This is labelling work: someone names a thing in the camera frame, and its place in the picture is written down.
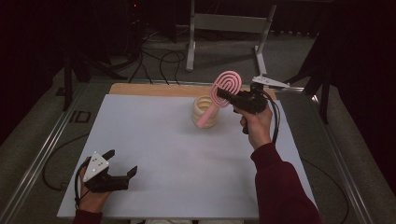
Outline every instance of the person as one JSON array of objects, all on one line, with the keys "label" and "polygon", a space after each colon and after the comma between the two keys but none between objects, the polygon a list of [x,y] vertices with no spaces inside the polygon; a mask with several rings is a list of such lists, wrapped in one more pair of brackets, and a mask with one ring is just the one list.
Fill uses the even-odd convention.
[{"label": "person", "polygon": [[[272,111],[267,108],[258,114],[249,114],[237,107],[242,115],[240,123],[248,128],[248,141],[254,152],[251,159],[256,165],[255,177],[260,224],[272,223],[321,223],[318,209],[306,196],[292,164],[282,161],[271,141]],[[81,195],[87,192],[81,187]],[[80,201],[74,224],[100,223],[102,208],[110,192],[88,192]]]}]

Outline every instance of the pink slotted utensil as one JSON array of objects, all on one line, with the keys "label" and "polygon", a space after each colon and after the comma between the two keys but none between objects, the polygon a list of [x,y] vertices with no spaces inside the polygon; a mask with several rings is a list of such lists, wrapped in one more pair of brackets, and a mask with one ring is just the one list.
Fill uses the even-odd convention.
[{"label": "pink slotted utensil", "polygon": [[212,104],[205,111],[205,113],[198,118],[196,121],[196,125],[199,128],[203,128],[213,114],[213,112],[218,107],[226,107],[230,102],[227,100],[220,98],[217,96],[218,88],[229,91],[230,93],[237,94],[239,90],[241,90],[242,80],[239,74],[233,71],[226,71],[221,73],[218,78],[216,78],[215,82],[212,85],[212,89],[210,90],[210,98],[212,99]]}]

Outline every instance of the gray floor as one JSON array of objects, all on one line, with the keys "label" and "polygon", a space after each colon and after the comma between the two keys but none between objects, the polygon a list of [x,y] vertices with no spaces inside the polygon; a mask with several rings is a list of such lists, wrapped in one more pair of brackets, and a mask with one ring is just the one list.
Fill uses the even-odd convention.
[{"label": "gray floor", "polygon": [[[210,36],[210,33],[202,33],[202,35]],[[268,77],[282,81],[297,74],[313,42],[314,39],[299,35],[270,35],[263,55]],[[257,44],[258,37],[255,35],[249,35],[244,40],[210,41],[201,38],[196,43],[194,71],[188,73],[184,70],[184,60],[177,72],[177,80],[180,82],[211,83],[222,71],[234,70],[242,76],[244,84],[249,84],[251,78],[258,75],[252,54],[252,48]],[[157,57],[161,57],[167,52],[161,49],[180,50],[187,53],[186,47],[187,37],[185,35],[181,35],[177,43],[169,42],[160,35],[152,35],[144,45],[146,52]],[[176,59],[176,55],[166,57],[166,60],[170,61]],[[163,80],[160,75],[159,60],[145,54],[143,64],[147,67],[150,78]],[[119,74],[130,77],[137,66],[138,64],[135,63],[120,71]],[[173,84],[176,70],[176,63],[163,64],[164,75]],[[76,100],[74,107],[76,111],[91,112],[92,117],[89,122],[69,122],[65,126],[55,146],[55,148],[60,147],[60,149],[54,154],[47,166],[46,177],[56,187],[63,182],[68,182],[73,175],[80,151],[86,140],[86,137],[82,135],[90,131],[102,99],[111,84],[120,82],[106,77],[98,71],[92,70],[92,73],[93,78],[90,84],[82,85],[86,89]],[[33,162],[35,155],[45,145],[58,118],[63,114],[64,99],[55,96],[58,88],[62,87],[62,82],[63,72],[54,78],[53,87],[37,102],[0,148],[0,158],[3,161],[0,163],[0,176],[2,178],[0,202],[3,202],[0,204],[0,210],[6,208],[6,202],[11,199],[16,187],[22,181],[23,174]],[[132,82],[149,83],[142,68]],[[293,86],[303,87],[305,83],[306,80],[302,80],[293,84]],[[314,125],[315,122],[312,122],[313,117],[310,114],[312,111],[309,112],[306,98],[302,98],[300,95],[279,94],[279,99],[285,110],[288,111],[287,119],[290,122],[293,137],[302,158],[320,166],[334,179],[334,181],[331,181],[321,171],[307,162],[304,163],[318,203],[318,209],[322,214],[323,223],[340,223],[347,212],[347,208],[343,201],[342,191],[337,189],[334,183],[342,186],[343,180],[340,177],[340,172],[337,172],[336,165],[332,162],[332,153],[326,151],[328,148],[325,144],[327,139],[312,139],[312,136],[315,136],[316,133],[323,132],[321,130],[322,126]],[[337,143],[340,154],[346,162],[346,168],[353,176],[353,183],[359,190],[361,201],[364,202],[364,209],[370,214],[370,217],[366,218],[366,220],[369,220],[367,223],[396,223],[395,197],[375,166],[367,146],[361,139],[359,131],[344,108],[335,88],[331,89],[330,94],[329,120],[330,125],[326,128],[332,130],[333,140]],[[67,144],[77,137],[81,138]],[[64,196],[62,192],[47,188],[40,175],[36,176],[35,183],[32,183],[30,190],[13,223],[71,222],[56,217]],[[349,212],[345,223],[360,223],[360,212],[355,212],[352,204],[349,203]],[[103,223],[128,223],[128,221],[106,219]]]}]

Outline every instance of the person's right hand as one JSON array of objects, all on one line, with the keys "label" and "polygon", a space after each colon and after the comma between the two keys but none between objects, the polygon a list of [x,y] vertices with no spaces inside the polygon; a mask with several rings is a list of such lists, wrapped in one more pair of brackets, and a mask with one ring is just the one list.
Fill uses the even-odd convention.
[{"label": "person's right hand", "polygon": [[271,143],[270,126],[273,113],[269,105],[258,114],[250,114],[235,106],[233,109],[242,115],[240,123],[242,127],[247,126],[248,140],[255,150],[262,145]]}]

